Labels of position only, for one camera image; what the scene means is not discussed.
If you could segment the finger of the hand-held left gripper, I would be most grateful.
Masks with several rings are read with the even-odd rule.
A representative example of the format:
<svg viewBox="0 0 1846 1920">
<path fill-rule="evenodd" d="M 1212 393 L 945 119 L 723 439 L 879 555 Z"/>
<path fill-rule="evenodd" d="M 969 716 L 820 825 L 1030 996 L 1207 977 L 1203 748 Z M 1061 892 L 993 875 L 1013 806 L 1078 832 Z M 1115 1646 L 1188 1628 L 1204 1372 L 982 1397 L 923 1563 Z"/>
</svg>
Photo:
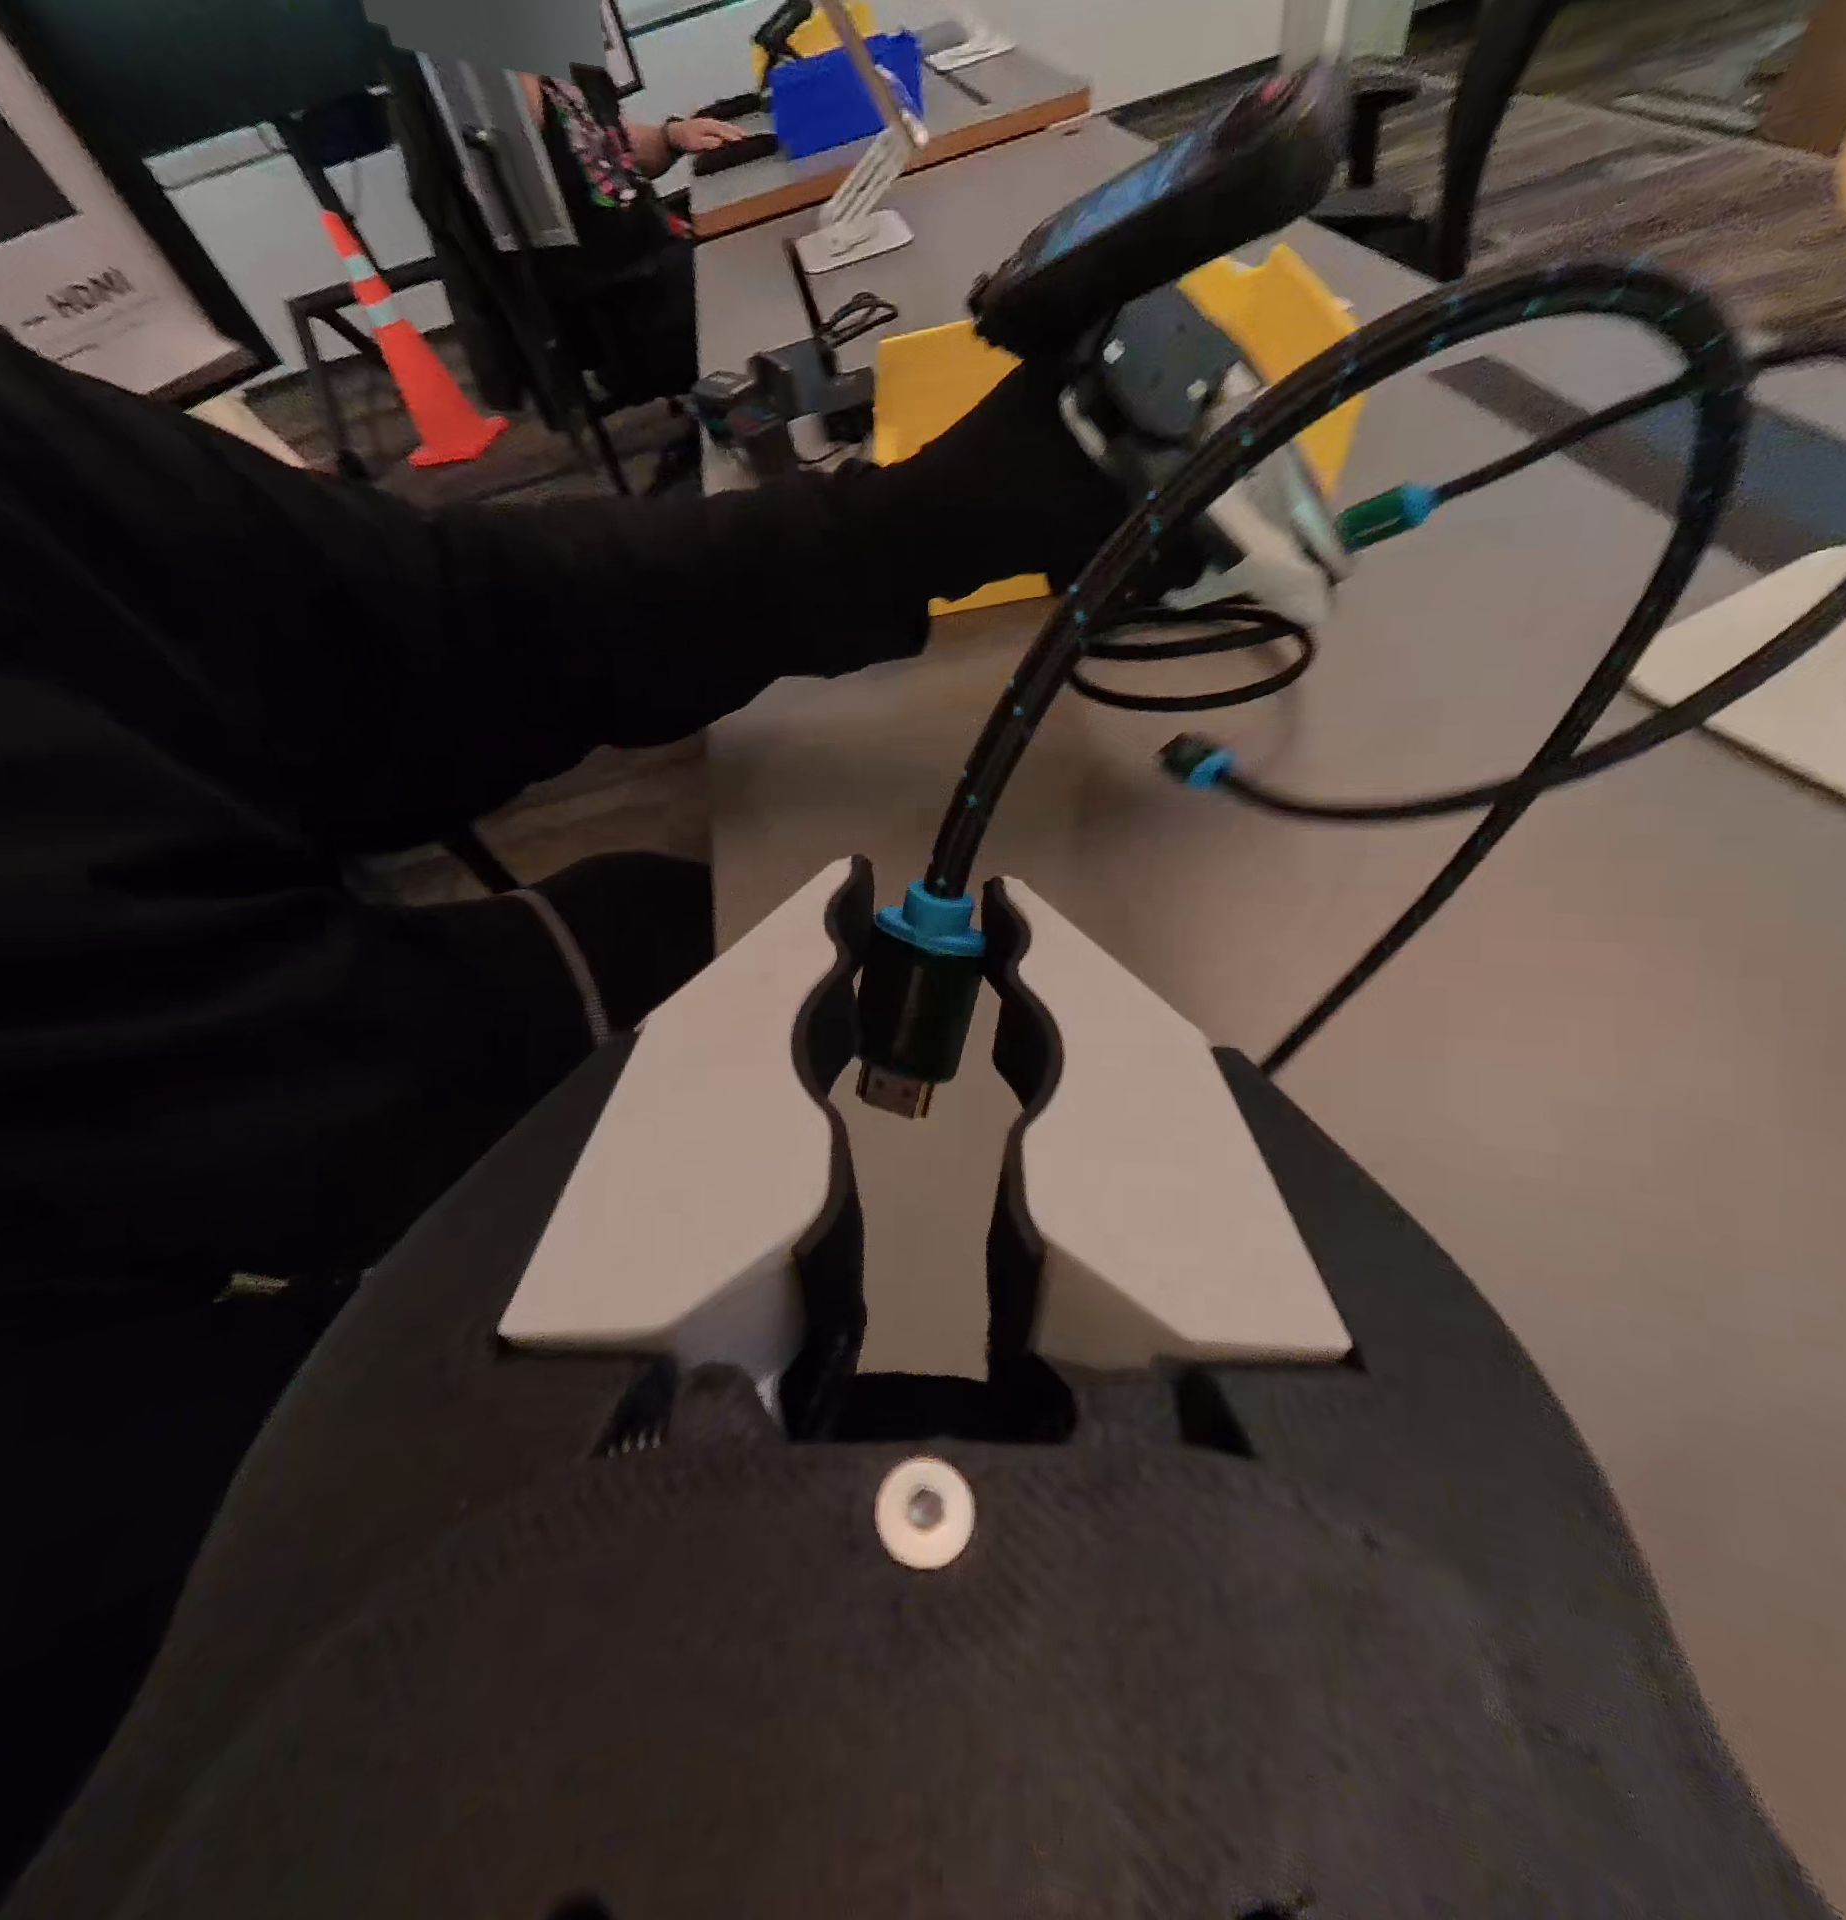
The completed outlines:
<svg viewBox="0 0 1846 1920">
<path fill-rule="evenodd" d="M 1188 586 L 1160 592 L 1170 611 L 1235 601 L 1280 618 L 1326 618 L 1344 584 L 1344 546 L 1329 522 L 1285 524 L 1254 508 L 1244 521 L 1207 512 L 1189 526 L 1189 549 L 1200 571 Z"/>
</svg>

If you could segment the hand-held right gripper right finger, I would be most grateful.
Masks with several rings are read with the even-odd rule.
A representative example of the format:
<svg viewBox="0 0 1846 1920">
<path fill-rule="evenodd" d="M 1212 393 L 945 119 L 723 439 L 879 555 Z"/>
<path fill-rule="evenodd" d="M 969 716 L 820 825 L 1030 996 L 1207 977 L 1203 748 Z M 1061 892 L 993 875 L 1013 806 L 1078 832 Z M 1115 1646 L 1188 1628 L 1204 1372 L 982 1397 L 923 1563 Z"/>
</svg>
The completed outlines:
<svg viewBox="0 0 1846 1920">
<path fill-rule="evenodd" d="M 1335 1364 L 1353 1334 L 1204 1034 L 1016 877 L 985 890 L 1020 1104 L 993 1353 L 1094 1372 Z"/>
</svg>

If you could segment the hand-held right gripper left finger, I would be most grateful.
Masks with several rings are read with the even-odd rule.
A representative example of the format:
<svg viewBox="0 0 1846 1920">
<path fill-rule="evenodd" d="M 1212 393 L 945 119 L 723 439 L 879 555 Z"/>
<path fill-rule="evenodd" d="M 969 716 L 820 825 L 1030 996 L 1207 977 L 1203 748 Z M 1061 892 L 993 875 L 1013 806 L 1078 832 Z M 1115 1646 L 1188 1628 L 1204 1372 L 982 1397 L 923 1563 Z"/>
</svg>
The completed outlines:
<svg viewBox="0 0 1846 1920">
<path fill-rule="evenodd" d="M 862 855 L 821 868 L 639 1026 L 496 1324 L 508 1348 L 725 1364 L 818 1406 L 862 1349 L 862 1207 L 833 1101 L 859 1055 Z"/>
</svg>

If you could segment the yellow plastic bin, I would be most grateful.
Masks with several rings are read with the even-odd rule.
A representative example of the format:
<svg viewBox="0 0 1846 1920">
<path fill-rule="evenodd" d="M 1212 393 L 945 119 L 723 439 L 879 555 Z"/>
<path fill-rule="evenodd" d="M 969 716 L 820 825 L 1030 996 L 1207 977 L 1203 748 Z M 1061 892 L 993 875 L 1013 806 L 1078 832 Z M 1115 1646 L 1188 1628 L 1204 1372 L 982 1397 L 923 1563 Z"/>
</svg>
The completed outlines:
<svg viewBox="0 0 1846 1920">
<path fill-rule="evenodd" d="M 1347 301 L 1291 245 L 1276 243 L 1256 266 L 1224 258 L 1123 308 L 1088 343 L 1061 413 L 1084 452 L 1143 505 L 1276 381 L 1353 331 Z M 919 454 L 1014 364 L 969 322 L 885 343 L 874 368 L 874 460 L 890 467 Z M 1291 443 L 1318 468 L 1335 526 L 1358 415 L 1360 402 L 1344 402 Z"/>
</svg>

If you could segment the person's left forearm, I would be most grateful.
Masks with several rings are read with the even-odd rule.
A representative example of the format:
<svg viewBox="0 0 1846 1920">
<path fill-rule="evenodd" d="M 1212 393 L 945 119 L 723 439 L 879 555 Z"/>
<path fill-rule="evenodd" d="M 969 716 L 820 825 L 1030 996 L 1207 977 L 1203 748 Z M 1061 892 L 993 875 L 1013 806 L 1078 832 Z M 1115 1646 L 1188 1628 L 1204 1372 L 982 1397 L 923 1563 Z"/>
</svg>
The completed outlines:
<svg viewBox="0 0 1846 1920">
<path fill-rule="evenodd" d="M 911 658 L 935 588 L 910 467 L 715 496 L 522 501 L 429 516 L 451 683 L 553 744 L 673 744 L 787 680 Z"/>
</svg>

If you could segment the person's left hand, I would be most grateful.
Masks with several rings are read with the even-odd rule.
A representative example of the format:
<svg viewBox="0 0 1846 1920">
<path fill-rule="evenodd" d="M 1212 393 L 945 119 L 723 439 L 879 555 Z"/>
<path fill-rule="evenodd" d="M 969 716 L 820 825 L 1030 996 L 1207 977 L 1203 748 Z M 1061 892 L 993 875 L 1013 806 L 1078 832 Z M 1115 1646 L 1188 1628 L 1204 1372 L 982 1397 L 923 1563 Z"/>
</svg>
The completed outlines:
<svg viewBox="0 0 1846 1920">
<path fill-rule="evenodd" d="M 842 492 L 854 549 L 919 603 L 1014 577 L 1069 588 L 1127 522 L 1131 501 L 1064 419 L 1058 368 L 1014 368 L 911 457 Z"/>
</svg>

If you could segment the wooden work table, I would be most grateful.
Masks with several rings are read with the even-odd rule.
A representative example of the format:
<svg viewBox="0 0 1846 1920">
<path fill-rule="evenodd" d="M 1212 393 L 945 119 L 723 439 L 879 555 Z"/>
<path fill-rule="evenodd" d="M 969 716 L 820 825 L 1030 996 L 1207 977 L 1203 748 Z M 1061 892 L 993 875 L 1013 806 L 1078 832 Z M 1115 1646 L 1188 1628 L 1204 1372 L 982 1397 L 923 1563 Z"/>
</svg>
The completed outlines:
<svg viewBox="0 0 1846 1920">
<path fill-rule="evenodd" d="M 949 75 L 926 65 L 923 107 L 929 144 L 913 165 L 931 169 L 1082 119 L 1094 107 L 1094 88 L 1016 50 Z M 694 181 L 690 215 L 695 236 L 715 240 L 820 208 L 869 145 L 869 140 L 859 140 L 815 157 L 765 157 Z"/>
</svg>

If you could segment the white desk stand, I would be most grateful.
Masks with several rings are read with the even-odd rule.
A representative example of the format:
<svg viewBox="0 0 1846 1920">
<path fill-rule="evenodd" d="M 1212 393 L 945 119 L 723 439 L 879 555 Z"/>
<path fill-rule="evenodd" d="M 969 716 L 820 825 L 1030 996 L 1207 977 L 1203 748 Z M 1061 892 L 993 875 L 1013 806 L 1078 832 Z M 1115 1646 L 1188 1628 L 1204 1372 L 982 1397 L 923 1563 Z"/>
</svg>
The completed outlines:
<svg viewBox="0 0 1846 1920">
<path fill-rule="evenodd" d="M 1676 621 L 1630 677 L 1630 695 L 1660 713 L 1690 700 L 1843 586 L 1846 546 L 1826 547 Z M 1706 722 L 1703 731 L 1846 802 L 1846 615 L 1803 658 Z"/>
<path fill-rule="evenodd" d="M 911 245 L 911 228 L 889 208 L 889 198 L 931 144 L 923 109 L 924 51 L 911 30 L 865 37 L 845 10 L 823 4 L 821 14 L 876 112 L 877 131 L 823 202 L 818 228 L 793 243 L 799 264 L 814 277 Z"/>
</svg>

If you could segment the blue plastic bin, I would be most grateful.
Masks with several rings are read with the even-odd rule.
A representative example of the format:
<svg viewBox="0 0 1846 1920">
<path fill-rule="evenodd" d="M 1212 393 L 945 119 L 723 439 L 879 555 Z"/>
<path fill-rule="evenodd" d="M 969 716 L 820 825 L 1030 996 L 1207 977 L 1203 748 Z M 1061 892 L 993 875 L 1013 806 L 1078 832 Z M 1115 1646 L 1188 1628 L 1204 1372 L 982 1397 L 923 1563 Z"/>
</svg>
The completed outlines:
<svg viewBox="0 0 1846 1920">
<path fill-rule="evenodd" d="M 911 30 L 877 33 L 866 51 L 907 124 L 924 131 L 919 37 Z M 885 124 L 845 48 L 779 62 L 768 75 L 766 98 L 779 153 L 799 161 L 876 140 Z"/>
</svg>

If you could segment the black desktop device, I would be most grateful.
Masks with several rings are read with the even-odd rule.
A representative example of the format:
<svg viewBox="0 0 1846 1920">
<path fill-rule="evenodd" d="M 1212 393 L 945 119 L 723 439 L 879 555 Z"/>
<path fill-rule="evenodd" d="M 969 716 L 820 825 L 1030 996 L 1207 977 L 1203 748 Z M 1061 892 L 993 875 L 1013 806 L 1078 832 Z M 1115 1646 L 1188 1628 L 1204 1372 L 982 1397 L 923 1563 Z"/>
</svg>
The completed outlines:
<svg viewBox="0 0 1846 1920">
<path fill-rule="evenodd" d="M 698 429 L 731 454 L 793 452 L 792 429 L 814 419 L 826 445 L 865 445 L 874 432 L 876 379 L 842 368 L 823 336 L 755 353 L 740 373 L 707 373 L 688 393 Z"/>
</svg>

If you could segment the person's black-clothed body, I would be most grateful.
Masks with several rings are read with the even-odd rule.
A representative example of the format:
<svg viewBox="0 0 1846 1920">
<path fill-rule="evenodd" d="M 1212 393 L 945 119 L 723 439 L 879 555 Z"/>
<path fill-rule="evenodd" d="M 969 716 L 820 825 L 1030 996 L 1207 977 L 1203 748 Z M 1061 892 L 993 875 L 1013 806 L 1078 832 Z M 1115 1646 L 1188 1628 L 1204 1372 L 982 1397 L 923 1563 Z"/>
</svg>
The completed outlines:
<svg viewBox="0 0 1846 1920">
<path fill-rule="evenodd" d="M 0 331 L 0 1324 L 353 1275 L 709 965 L 677 855 L 357 887 L 673 746 L 539 759 L 473 718 L 434 513 Z"/>
</svg>

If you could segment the orange traffic cone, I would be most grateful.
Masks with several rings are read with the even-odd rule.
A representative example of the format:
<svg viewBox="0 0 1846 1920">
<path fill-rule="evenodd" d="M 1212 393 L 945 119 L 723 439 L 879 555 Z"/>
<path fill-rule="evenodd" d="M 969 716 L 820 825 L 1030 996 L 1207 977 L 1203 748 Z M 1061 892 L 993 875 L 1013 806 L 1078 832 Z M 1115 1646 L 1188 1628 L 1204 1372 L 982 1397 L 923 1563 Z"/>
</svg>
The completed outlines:
<svg viewBox="0 0 1846 1920">
<path fill-rule="evenodd" d="M 406 320 L 387 279 L 350 222 L 322 211 L 322 228 L 351 282 L 356 305 L 415 431 L 411 468 L 477 465 L 508 432 L 508 419 L 480 412 L 427 336 Z"/>
</svg>

